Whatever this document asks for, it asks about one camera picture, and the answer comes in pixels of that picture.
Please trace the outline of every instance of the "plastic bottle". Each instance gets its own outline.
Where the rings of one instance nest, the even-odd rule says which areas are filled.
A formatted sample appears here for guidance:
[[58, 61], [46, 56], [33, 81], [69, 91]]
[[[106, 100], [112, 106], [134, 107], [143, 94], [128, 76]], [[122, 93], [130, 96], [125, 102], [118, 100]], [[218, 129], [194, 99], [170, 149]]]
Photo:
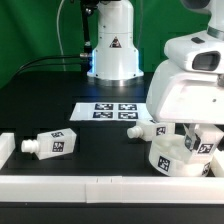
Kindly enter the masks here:
[[35, 153], [38, 159], [47, 159], [72, 153], [76, 134], [70, 129], [46, 132], [37, 135], [37, 140], [24, 140], [22, 152]]

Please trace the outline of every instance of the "black cable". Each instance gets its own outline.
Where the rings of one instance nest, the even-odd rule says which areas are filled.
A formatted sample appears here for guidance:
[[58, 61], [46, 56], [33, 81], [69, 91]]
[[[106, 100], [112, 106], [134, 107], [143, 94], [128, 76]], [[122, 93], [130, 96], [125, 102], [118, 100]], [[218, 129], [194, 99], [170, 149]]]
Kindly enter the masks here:
[[35, 68], [35, 67], [42, 67], [42, 66], [61, 66], [61, 65], [82, 65], [82, 64], [87, 64], [88, 62], [76, 62], [76, 63], [52, 63], [52, 64], [36, 64], [36, 65], [30, 65], [27, 67], [20, 68], [14, 75], [18, 76], [21, 72], [24, 70], [30, 69], [30, 68]]
[[46, 60], [55, 60], [55, 59], [73, 59], [73, 58], [80, 58], [79, 54], [74, 54], [74, 55], [53, 55], [53, 56], [45, 56], [45, 57], [41, 57], [41, 58], [37, 58], [33, 61], [30, 61], [24, 65], [22, 65], [20, 67], [20, 69], [25, 68], [29, 65], [32, 65], [36, 62], [40, 62], [40, 61], [46, 61]]

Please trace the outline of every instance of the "white container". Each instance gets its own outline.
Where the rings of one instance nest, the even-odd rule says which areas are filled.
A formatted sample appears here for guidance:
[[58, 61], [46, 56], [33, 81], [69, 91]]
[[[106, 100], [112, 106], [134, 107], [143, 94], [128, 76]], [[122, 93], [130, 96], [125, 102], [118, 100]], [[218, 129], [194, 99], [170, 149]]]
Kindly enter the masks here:
[[129, 138], [141, 138], [144, 141], [152, 141], [158, 135], [174, 134], [175, 123], [156, 123], [149, 119], [137, 120], [136, 126], [127, 130]]
[[15, 149], [14, 133], [3, 133], [0, 136], [0, 169]]
[[37, 140], [22, 142], [22, 152], [35, 153], [38, 159], [47, 159], [72, 153], [76, 134], [70, 129], [46, 132], [37, 135]]

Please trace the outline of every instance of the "white bottle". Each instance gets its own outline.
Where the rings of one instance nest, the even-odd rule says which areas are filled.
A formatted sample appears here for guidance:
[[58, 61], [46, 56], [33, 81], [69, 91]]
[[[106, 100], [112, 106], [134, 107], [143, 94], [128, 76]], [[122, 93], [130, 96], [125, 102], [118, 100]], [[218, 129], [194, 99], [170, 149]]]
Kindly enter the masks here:
[[127, 130], [129, 138], [141, 138], [144, 141], [152, 141], [158, 135], [174, 134], [175, 123], [156, 123], [154, 121], [143, 119], [137, 120], [136, 126]]
[[38, 159], [47, 159], [72, 153], [76, 134], [70, 129], [46, 132], [37, 135], [37, 140], [22, 142], [22, 152], [35, 153]]

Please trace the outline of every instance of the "warning label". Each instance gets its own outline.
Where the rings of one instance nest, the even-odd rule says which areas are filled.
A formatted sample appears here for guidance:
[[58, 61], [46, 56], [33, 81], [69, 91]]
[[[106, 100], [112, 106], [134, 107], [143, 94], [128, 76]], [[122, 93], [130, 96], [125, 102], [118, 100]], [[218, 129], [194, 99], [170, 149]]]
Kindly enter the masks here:
[[114, 38], [113, 42], [110, 45], [111, 48], [121, 48], [121, 44], [117, 37]]

